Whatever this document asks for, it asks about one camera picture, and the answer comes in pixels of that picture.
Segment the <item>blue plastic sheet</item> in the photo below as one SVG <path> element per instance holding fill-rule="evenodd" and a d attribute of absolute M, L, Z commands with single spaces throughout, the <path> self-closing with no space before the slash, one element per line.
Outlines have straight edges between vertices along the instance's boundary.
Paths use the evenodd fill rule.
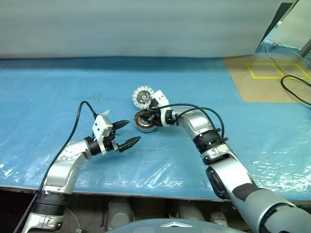
<path fill-rule="evenodd" d="M 215 109 L 229 145 L 255 182 L 291 200 L 311 198 L 311 112 L 296 103 L 243 102 L 221 59 L 74 58 L 0 60 L 0 185 L 38 188 L 68 137 L 79 102 L 112 121 L 132 120 L 132 92 L 161 89 L 170 103 Z M 91 134 L 82 110 L 73 140 Z M 123 153 L 97 155 L 83 166 L 76 192 L 216 199 L 206 166 L 186 132 L 158 128 L 143 134 L 133 121 L 117 133 Z"/>

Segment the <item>cardboard sheet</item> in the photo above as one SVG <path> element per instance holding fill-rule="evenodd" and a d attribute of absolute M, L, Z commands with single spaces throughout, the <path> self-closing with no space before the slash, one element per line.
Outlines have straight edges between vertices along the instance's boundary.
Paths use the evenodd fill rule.
<path fill-rule="evenodd" d="M 275 57 L 287 72 L 311 81 L 311 70 L 298 58 Z M 284 102 L 298 100 L 290 95 L 280 84 L 286 75 L 267 56 L 244 56 L 224 58 L 232 80 L 247 102 Z M 286 79 L 284 84 L 302 99 L 311 102 L 310 88 L 296 79 Z"/>

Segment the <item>yellow tape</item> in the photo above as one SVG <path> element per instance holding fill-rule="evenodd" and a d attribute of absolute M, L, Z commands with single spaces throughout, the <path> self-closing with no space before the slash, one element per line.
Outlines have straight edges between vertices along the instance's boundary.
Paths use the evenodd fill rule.
<path fill-rule="evenodd" d="M 273 66 L 274 69 L 280 74 L 280 76 L 256 76 L 251 68 L 251 66 Z M 304 75 L 303 79 L 311 79 L 310 76 L 304 71 L 297 63 L 279 63 L 279 65 L 284 66 L 296 66 Z M 245 63 L 246 68 L 251 73 L 253 79 L 281 79 L 285 74 L 277 67 L 275 63 Z"/>

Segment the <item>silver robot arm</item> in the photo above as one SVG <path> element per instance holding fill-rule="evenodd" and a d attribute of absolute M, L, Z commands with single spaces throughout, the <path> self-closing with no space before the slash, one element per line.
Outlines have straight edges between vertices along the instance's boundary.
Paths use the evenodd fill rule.
<path fill-rule="evenodd" d="M 51 166 L 42 192 L 38 195 L 32 211 L 28 215 L 22 233 L 34 230 L 57 231 L 64 220 L 64 210 L 68 206 L 83 164 L 94 155 L 105 155 L 110 150 L 122 152 L 136 144 L 140 137 L 133 137 L 124 144 L 117 144 L 115 132 L 129 121 L 111 123 L 107 117 L 97 115 L 92 127 L 94 138 L 87 137 L 69 143 Z"/>
<path fill-rule="evenodd" d="M 152 95 L 151 107 L 143 110 L 142 122 L 171 126 L 183 110 L 165 107 L 169 102 L 161 91 Z M 259 188 L 218 130 L 201 112 L 191 111 L 178 118 L 207 165 L 206 174 L 215 194 L 229 199 L 256 233 L 306 233 L 311 215 L 276 193 Z"/>

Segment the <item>gray cable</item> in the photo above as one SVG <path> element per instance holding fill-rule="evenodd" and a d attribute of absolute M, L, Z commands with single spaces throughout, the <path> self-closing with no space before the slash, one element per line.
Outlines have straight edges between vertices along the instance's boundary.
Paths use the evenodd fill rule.
<path fill-rule="evenodd" d="M 279 63 L 271 56 L 271 54 L 268 52 L 268 49 L 267 49 L 267 41 L 268 41 L 268 40 L 269 40 L 269 41 L 273 41 L 273 40 L 270 40 L 270 39 L 266 39 L 266 40 L 264 41 L 264 49 L 265 49 L 266 54 L 271 58 L 272 61 L 274 61 L 274 63 L 276 64 L 276 66 L 277 66 L 280 70 L 282 70 L 284 73 L 286 73 L 286 74 L 288 74 L 288 75 L 296 76 L 296 75 L 293 75 L 293 74 L 287 72 L 286 70 L 284 70 L 284 69 L 279 65 Z M 277 45 L 281 45 L 282 47 L 284 47 L 284 48 L 288 49 L 289 51 L 291 51 L 292 53 L 296 54 L 298 57 L 300 57 L 302 60 L 304 60 L 304 61 L 306 62 L 307 65 L 311 66 L 311 64 L 308 62 L 308 60 L 306 60 L 305 58 L 301 57 L 301 56 L 300 56 L 298 53 L 296 53 L 294 50 L 292 50 L 292 49 L 286 47 L 286 46 L 283 45 L 283 44 L 280 44 L 280 43 L 276 43 L 276 44 L 277 44 Z M 311 82 L 311 80 L 309 80 L 309 79 L 304 79 L 304 78 L 301 78 L 301 79 L 303 79 L 303 80 L 305 80 L 305 81 L 307 81 L 307 82 Z"/>
<path fill-rule="evenodd" d="M 79 229 L 81 229 L 79 220 L 78 220 L 78 218 L 76 217 L 76 215 L 74 215 L 74 213 L 73 213 L 68 207 L 66 207 L 66 210 L 68 210 L 68 212 L 72 214 L 72 216 L 74 217 L 74 219 L 75 219 L 75 220 L 77 221 L 77 223 L 78 223 Z"/>

